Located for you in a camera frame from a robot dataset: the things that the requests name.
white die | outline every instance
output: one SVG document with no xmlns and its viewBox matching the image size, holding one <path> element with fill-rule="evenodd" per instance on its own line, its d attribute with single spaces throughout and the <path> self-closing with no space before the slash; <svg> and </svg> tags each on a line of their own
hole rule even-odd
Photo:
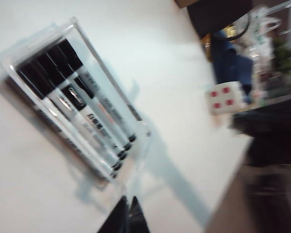
<svg viewBox="0 0 291 233">
<path fill-rule="evenodd" d="M 206 92 L 208 108 L 214 115 L 233 113 L 245 108 L 244 98 L 239 81 L 217 84 Z"/>
</svg>

clear plastic packaging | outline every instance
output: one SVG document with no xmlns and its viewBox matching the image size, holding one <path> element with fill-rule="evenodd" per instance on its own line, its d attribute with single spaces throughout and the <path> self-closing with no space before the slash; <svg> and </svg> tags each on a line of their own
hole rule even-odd
<svg viewBox="0 0 291 233">
<path fill-rule="evenodd" d="M 118 190 L 136 177 L 150 131 L 75 18 L 26 40 L 2 65 L 13 89 L 99 177 Z"/>
</svg>

floor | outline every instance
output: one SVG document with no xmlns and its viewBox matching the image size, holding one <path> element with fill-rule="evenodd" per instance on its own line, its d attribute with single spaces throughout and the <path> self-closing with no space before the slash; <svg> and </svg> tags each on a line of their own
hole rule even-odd
<svg viewBox="0 0 291 233">
<path fill-rule="evenodd" d="M 240 173 L 234 178 L 206 233 L 258 233 L 244 197 Z"/>
</svg>

white tabletop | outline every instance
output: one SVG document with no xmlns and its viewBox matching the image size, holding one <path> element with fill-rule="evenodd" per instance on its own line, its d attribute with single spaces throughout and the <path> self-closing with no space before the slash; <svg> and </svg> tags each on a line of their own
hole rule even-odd
<svg viewBox="0 0 291 233">
<path fill-rule="evenodd" d="M 229 115 L 208 113 L 213 73 L 186 9 L 173 0 L 0 0 L 0 54 L 72 16 L 153 132 L 129 198 L 153 233 L 202 232 L 249 137 L 228 129 Z M 24 114 L 0 93 L 0 232 L 95 232 L 107 214 L 93 176 Z"/>
</svg>

red dot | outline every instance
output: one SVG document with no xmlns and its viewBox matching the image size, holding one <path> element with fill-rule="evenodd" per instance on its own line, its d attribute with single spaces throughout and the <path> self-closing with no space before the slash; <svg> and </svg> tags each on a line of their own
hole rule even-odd
<svg viewBox="0 0 291 233">
<path fill-rule="evenodd" d="M 213 107 L 214 107 L 214 108 L 220 108 L 220 107 L 221 107 L 221 104 L 220 104 L 220 103 L 214 103 L 214 104 L 213 104 Z"/>
<path fill-rule="evenodd" d="M 223 87 L 222 88 L 222 92 L 225 93 L 225 94 L 228 93 L 229 92 L 229 88 L 228 87 Z"/>
<path fill-rule="evenodd" d="M 218 93 L 217 93 L 216 91 L 212 91 L 212 92 L 211 92 L 211 96 L 212 96 L 212 97 L 216 97 L 217 95 L 218 95 Z"/>
<path fill-rule="evenodd" d="M 233 100 L 227 100 L 227 101 L 226 101 L 226 104 L 227 104 L 227 105 L 233 105 L 233 102 L 234 102 Z"/>
</svg>

